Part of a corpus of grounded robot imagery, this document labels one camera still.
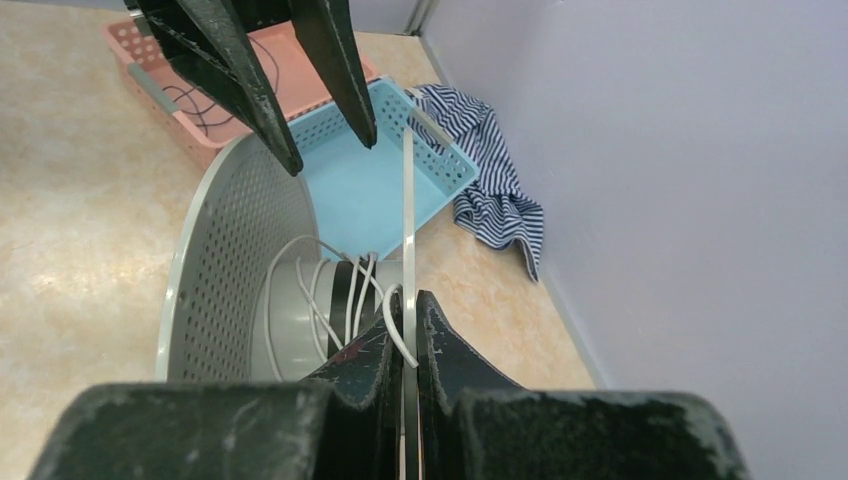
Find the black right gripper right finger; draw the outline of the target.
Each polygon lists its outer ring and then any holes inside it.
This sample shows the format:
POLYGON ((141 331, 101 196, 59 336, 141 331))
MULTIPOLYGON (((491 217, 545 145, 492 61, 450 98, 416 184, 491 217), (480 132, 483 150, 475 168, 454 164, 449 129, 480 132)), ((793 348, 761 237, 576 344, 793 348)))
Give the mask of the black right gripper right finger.
POLYGON ((722 415, 669 391, 534 391, 503 374, 420 291, 418 385, 427 479, 745 479, 722 415))

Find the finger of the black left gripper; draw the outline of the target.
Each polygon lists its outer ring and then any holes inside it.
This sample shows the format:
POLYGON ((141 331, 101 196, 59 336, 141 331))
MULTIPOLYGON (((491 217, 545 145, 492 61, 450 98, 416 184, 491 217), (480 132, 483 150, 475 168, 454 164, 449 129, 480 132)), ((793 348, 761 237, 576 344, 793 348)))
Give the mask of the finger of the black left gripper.
POLYGON ((249 34, 291 19, 287 1, 137 1, 172 69, 256 133, 285 171, 303 160, 249 34))
POLYGON ((295 36, 363 146, 377 142, 377 125, 347 0, 293 0, 295 36))

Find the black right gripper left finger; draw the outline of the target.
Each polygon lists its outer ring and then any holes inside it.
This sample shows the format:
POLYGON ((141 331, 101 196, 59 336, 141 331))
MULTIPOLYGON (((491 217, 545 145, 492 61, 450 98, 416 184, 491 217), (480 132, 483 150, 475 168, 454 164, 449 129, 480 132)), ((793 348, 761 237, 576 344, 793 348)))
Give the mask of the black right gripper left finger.
POLYGON ((295 382, 101 384, 60 416, 34 479, 396 479, 402 359, 374 324, 295 382))

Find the grey cable spool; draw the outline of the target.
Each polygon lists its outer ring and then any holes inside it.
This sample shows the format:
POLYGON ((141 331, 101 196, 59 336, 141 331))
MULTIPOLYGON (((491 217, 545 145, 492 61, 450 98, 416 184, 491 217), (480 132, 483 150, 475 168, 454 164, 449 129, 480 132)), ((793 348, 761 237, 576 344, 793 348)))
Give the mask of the grey cable spool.
POLYGON ((296 381, 374 324, 392 295, 388 334, 404 360, 402 270, 362 266, 319 238, 306 183, 254 134, 227 145, 189 207, 168 278, 158 381, 296 381))

